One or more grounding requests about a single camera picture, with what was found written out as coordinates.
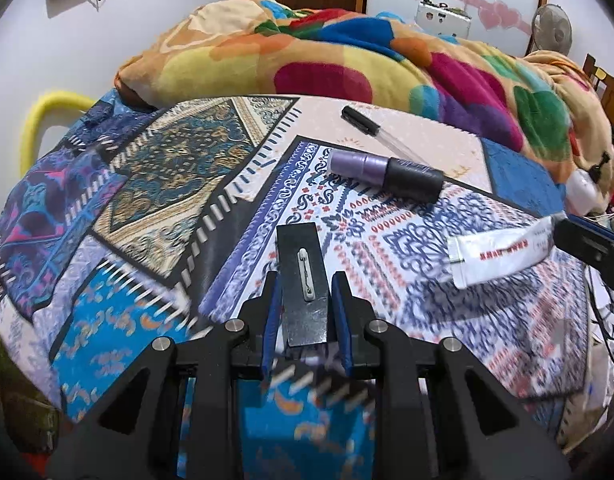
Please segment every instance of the cream tube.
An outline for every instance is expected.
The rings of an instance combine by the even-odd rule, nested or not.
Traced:
[[[447,240],[449,266],[456,288],[509,276],[543,261],[553,247],[553,227],[564,212],[529,227],[499,229]]]

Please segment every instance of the white plastic item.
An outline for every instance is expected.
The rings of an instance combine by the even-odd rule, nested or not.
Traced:
[[[567,180],[565,206],[570,214],[585,216],[599,205],[598,187],[585,170],[578,168]]]
[[[471,18],[452,12],[446,5],[438,7],[423,1],[418,6],[416,23],[427,34],[433,36],[453,36],[454,38],[467,39],[471,27]]]
[[[449,267],[456,288],[509,276],[543,261],[553,248],[553,227],[564,212],[529,227],[498,229],[447,240]]]

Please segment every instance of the metal bolt head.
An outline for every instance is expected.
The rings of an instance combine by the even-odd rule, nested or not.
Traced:
[[[375,332],[376,334],[382,334],[383,332],[387,332],[389,325],[382,319],[374,319],[369,322],[369,330]]]
[[[166,350],[171,345],[171,341],[168,337],[160,336],[152,341],[152,348],[156,351],[162,352]]]
[[[450,352],[457,352],[462,348],[462,343],[455,337],[448,337],[443,341],[443,346]]]
[[[245,328],[245,322],[237,317],[225,322],[225,329],[227,332],[240,332],[243,328]]]

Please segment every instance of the white appliance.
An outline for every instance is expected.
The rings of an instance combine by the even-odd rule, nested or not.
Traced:
[[[471,18],[460,9],[450,10],[447,4],[434,5],[423,0],[418,6],[416,23],[428,34],[467,39]]]

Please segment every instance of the colorful blanket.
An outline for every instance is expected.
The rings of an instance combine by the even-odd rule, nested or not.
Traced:
[[[372,103],[494,140],[541,163],[556,183],[607,151],[600,192],[608,202],[608,121],[580,69],[559,61],[546,53],[516,59],[341,9],[227,0],[196,9],[121,67],[115,84],[126,102],[156,107],[255,93]]]

